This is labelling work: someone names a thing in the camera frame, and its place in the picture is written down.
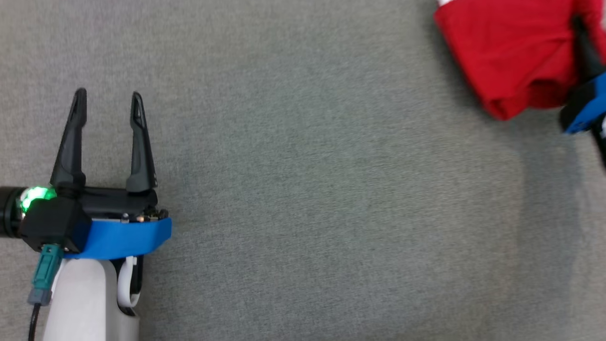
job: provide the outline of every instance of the red cloth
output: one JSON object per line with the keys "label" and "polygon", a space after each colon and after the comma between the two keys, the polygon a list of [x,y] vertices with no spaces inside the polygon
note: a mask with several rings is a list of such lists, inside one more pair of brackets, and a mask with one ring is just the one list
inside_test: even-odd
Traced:
{"label": "red cloth", "polygon": [[606,61],[602,0],[452,0],[434,18],[482,105],[509,120],[566,102],[578,81],[575,14]]}

